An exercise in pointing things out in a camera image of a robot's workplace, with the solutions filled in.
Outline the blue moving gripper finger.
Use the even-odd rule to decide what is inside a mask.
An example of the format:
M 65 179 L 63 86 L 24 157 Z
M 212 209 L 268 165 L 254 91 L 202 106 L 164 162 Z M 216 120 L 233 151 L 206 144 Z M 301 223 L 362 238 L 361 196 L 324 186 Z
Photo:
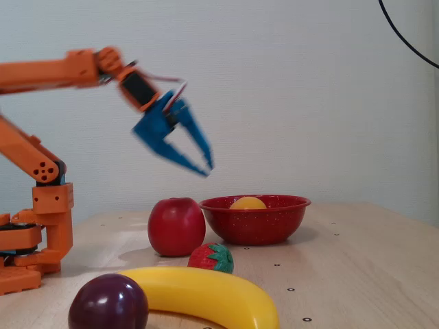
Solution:
M 211 152 L 210 143 L 199 127 L 198 122 L 193 117 L 189 104 L 183 98 L 178 98 L 171 106 L 171 114 L 177 122 L 186 129 L 202 152 L 208 168 L 213 170 L 213 154 Z

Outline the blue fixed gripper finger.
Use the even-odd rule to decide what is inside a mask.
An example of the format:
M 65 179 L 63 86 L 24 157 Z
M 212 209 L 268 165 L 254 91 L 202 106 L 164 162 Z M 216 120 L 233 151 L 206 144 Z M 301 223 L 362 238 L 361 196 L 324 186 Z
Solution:
M 190 159 L 188 159 L 184 154 L 181 154 L 172 144 L 169 144 L 164 140 L 160 140 L 158 143 L 158 154 L 174 164 L 184 167 L 185 169 L 197 173 L 198 175 L 203 177 L 207 177 L 209 175 L 205 170 L 195 166 Z

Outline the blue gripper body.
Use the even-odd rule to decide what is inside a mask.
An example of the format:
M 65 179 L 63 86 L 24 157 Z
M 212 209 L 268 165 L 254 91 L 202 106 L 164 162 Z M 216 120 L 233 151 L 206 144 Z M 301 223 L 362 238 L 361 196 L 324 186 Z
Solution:
M 165 139 L 170 135 L 175 127 L 181 124 L 178 117 L 178 102 L 171 106 L 169 111 L 165 111 L 165 106 L 174 91 L 168 91 L 157 101 L 149 110 L 145 112 L 140 121 L 132 128 L 136 136 L 143 141 L 156 155 L 160 157 L 182 157 L 182 154 L 171 143 Z

